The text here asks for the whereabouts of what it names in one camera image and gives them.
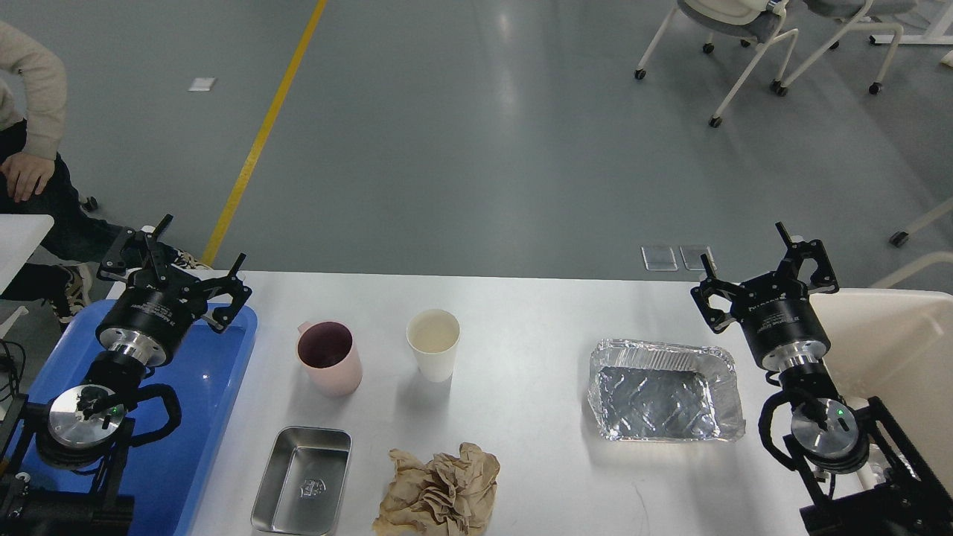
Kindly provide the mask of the person's hand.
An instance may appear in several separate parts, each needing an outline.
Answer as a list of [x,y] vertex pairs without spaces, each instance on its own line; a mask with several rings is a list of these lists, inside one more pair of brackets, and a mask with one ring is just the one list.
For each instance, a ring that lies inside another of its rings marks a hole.
[[44,193],[55,173],[55,161],[45,157],[14,153],[1,166],[7,181],[7,194],[13,202],[25,202]]

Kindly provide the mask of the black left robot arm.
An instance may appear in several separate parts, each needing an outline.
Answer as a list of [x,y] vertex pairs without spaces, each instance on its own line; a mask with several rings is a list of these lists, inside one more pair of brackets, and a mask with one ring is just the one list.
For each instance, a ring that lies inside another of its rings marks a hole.
[[147,377],[176,356],[188,330],[205,320],[221,334],[252,295],[239,278],[240,254],[221,277],[201,279],[173,264],[154,228],[126,228],[96,275],[124,285],[99,323],[102,349],[81,381],[34,403],[17,394],[2,421],[4,535],[126,535],[134,498],[120,492],[130,449],[177,430],[176,390]]

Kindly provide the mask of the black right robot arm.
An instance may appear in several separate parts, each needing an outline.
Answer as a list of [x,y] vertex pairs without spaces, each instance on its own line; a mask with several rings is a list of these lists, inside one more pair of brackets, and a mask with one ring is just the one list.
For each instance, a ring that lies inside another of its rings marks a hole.
[[775,226],[785,246],[776,269],[732,284],[704,253],[704,278],[690,294],[712,332],[741,325],[753,361],[777,387],[758,434],[806,486],[807,533],[949,535],[951,496],[884,401],[851,407],[825,366],[832,343],[810,298],[840,285],[823,241],[795,240]]

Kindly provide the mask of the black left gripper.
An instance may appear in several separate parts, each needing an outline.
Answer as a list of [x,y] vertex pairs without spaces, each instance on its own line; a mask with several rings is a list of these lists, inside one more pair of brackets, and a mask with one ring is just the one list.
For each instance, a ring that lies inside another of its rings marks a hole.
[[[98,342],[106,350],[130,350],[143,366],[166,366],[197,318],[223,333],[252,295],[238,278],[245,253],[223,277],[171,271],[159,241],[171,221],[166,214],[152,231],[126,227],[98,266],[98,279],[126,284],[96,330]],[[208,303],[218,296],[231,301],[210,310]]]

